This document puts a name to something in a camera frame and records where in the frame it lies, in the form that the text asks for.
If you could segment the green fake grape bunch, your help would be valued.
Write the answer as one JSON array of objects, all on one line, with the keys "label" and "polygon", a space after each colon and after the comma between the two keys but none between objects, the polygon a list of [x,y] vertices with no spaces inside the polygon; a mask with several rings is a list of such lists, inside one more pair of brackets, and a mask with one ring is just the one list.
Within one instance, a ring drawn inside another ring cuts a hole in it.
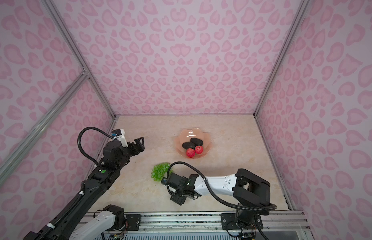
[{"label": "green fake grape bunch", "polygon": [[151,173],[152,179],[156,182],[160,182],[163,177],[167,176],[170,165],[170,163],[160,163],[158,165],[155,165]]}]

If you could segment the red fake apple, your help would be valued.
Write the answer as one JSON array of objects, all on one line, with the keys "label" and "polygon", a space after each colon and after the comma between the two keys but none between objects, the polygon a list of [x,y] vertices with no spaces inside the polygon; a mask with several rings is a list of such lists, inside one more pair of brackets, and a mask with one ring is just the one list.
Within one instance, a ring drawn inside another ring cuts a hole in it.
[{"label": "red fake apple", "polygon": [[186,150],[186,156],[188,158],[194,158],[194,156],[195,156],[195,150],[192,149],[192,148],[187,149]]},{"label": "red fake apple", "polygon": [[196,146],[194,148],[194,151],[196,154],[201,155],[203,153],[203,147],[202,146]]}]

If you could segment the dark fake avocado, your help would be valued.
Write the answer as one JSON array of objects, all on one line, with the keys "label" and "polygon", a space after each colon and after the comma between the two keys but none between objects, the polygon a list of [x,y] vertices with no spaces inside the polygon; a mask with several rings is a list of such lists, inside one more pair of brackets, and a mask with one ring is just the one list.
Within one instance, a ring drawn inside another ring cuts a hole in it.
[{"label": "dark fake avocado", "polygon": [[187,150],[187,149],[189,149],[189,148],[194,149],[194,148],[196,147],[196,145],[193,144],[192,142],[185,142],[185,143],[182,144],[182,147],[183,147],[185,150]]},{"label": "dark fake avocado", "polygon": [[196,146],[201,146],[201,147],[203,146],[203,140],[198,139],[198,138],[191,138],[190,142],[192,142]]}]

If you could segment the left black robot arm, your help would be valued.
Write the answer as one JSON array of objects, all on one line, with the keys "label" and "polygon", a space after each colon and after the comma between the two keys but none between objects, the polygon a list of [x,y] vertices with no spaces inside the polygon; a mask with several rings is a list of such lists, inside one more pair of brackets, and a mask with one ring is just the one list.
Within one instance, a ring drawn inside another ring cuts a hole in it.
[{"label": "left black robot arm", "polygon": [[145,138],[135,139],[123,147],[118,140],[108,142],[103,149],[101,164],[86,180],[80,191],[50,223],[39,232],[29,232],[25,240],[68,240],[78,223],[93,204],[113,185],[130,158],[145,150]]}]

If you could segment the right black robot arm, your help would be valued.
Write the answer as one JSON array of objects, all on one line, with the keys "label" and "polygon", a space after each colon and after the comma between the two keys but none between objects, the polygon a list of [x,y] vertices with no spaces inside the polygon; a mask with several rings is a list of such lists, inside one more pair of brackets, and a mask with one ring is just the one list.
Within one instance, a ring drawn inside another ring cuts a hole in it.
[{"label": "right black robot arm", "polygon": [[270,202],[270,183],[246,169],[223,177],[206,177],[199,174],[187,177],[170,173],[163,177],[161,184],[171,192],[171,201],[183,205],[187,198],[196,200],[199,197],[216,195],[234,197],[236,204],[234,214],[221,214],[224,230],[263,229],[261,216],[268,216],[275,206]]}]

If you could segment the pink flower-shaped fruit bowl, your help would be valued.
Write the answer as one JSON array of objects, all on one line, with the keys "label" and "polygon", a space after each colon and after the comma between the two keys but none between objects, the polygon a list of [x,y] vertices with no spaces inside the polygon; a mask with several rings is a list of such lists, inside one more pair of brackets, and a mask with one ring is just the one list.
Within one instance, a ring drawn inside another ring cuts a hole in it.
[{"label": "pink flower-shaped fruit bowl", "polygon": [[187,159],[199,159],[207,155],[212,148],[209,133],[199,128],[184,129],[175,137],[175,148],[179,155]]}]

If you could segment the aluminium front rail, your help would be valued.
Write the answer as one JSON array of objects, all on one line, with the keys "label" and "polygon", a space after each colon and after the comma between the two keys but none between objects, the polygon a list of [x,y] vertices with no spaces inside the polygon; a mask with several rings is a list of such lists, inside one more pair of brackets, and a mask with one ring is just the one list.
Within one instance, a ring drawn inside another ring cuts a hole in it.
[{"label": "aluminium front rail", "polygon": [[273,211],[261,216],[263,230],[223,230],[225,212],[131,212],[142,215],[139,231],[116,227],[111,212],[85,214],[68,240],[311,240],[313,235],[303,212]]}]

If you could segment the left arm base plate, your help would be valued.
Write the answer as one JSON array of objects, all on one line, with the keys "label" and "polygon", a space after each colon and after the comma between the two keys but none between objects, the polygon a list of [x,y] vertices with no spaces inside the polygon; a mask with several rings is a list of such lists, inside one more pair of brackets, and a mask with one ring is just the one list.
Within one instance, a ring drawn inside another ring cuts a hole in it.
[{"label": "left arm base plate", "polygon": [[142,215],[140,214],[127,214],[125,215],[124,231],[136,232],[139,231]]}]

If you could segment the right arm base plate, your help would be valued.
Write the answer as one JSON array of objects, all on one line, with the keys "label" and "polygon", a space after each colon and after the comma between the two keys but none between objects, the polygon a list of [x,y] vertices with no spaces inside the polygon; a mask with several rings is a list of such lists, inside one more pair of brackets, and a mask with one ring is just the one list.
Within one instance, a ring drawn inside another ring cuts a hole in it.
[{"label": "right arm base plate", "polygon": [[250,212],[220,214],[223,230],[263,230],[263,223],[259,214]]}]

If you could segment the left diagonal aluminium frame bar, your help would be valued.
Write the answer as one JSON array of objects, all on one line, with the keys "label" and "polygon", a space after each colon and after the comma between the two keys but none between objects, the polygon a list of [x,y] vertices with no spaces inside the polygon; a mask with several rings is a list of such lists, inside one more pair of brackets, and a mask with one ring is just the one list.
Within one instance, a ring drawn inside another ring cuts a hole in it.
[{"label": "left diagonal aluminium frame bar", "polygon": [[84,70],[77,77],[75,82],[70,85],[62,96],[60,96],[60,98],[52,105],[46,114],[44,114],[43,117],[29,131],[26,137],[17,145],[14,151],[12,151],[11,154],[7,156],[6,160],[0,165],[0,188],[13,174],[20,162],[35,146],[35,144],[62,112],[62,110],[76,95],[82,85],[88,80],[88,73],[88,71]]}]

